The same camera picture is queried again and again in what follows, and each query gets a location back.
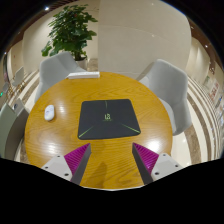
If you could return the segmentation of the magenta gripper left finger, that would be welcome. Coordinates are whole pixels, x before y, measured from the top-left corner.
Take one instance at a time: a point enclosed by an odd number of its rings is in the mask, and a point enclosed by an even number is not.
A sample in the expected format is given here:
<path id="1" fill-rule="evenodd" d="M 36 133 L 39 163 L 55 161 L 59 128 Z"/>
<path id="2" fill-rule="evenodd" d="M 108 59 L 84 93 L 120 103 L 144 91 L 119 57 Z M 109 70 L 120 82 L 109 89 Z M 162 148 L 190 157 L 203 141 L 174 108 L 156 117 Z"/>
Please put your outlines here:
<path id="1" fill-rule="evenodd" d="M 42 169 L 79 185 L 90 155 L 91 144 L 88 143 L 66 155 L 54 156 L 42 167 Z"/>

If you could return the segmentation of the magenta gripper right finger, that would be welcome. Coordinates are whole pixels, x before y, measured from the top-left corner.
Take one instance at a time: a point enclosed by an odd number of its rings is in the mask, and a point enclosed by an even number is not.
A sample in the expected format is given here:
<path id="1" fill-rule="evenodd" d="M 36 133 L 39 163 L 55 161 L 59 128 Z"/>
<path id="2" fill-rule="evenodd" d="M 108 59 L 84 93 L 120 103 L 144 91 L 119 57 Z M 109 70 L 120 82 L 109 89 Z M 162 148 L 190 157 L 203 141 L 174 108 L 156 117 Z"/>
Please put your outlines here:
<path id="1" fill-rule="evenodd" d="M 137 143 L 132 145 L 132 154 L 145 185 L 182 169 L 167 153 L 157 154 Z"/>

